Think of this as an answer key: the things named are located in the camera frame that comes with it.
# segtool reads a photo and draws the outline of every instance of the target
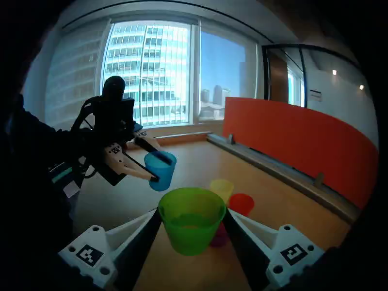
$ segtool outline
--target sky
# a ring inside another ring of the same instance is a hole
[[[225,38],[201,32],[201,90],[220,85],[231,97],[240,95],[240,63],[245,62],[245,48]]]

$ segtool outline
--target blue cup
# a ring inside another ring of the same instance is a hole
[[[170,159],[171,165],[166,164],[162,160],[160,160],[157,156],[163,155]],[[149,182],[149,186],[155,191],[164,191],[170,187],[171,178],[173,177],[175,164],[177,163],[177,159],[173,154],[167,152],[155,152],[148,153],[144,157],[145,167],[159,176],[158,182]]]

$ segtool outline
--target building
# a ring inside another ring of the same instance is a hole
[[[189,29],[135,23],[113,26],[101,79],[124,79],[124,98],[135,99],[137,123],[188,122]]]

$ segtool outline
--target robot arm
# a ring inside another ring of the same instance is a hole
[[[109,231],[91,226],[59,255],[102,289],[132,290],[161,222],[155,209]],[[223,223],[252,290],[286,286],[323,254],[289,224],[276,230],[232,210]]]
[[[110,184],[115,186],[125,175],[158,181],[159,177],[146,169],[128,155],[128,143],[152,152],[167,164],[171,160],[159,153],[160,145],[155,138],[147,136],[143,128],[133,119],[134,99],[122,99],[125,82],[119,76],[106,80],[101,96],[85,101],[71,132],[83,131],[89,151],[83,165],[78,165],[78,172],[84,174],[92,165]],[[87,116],[95,116],[92,129],[80,129]]]

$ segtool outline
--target window sill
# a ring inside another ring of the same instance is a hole
[[[202,123],[202,124],[174,124],[173,126],[155,126],[155,127],[144,127],[150,135],[155,137],[166,136],[172,134],[184,134],[193,132],[204,132],[211,131],[215,134],[222,135],[223,122],[215,120],[214,122]]]

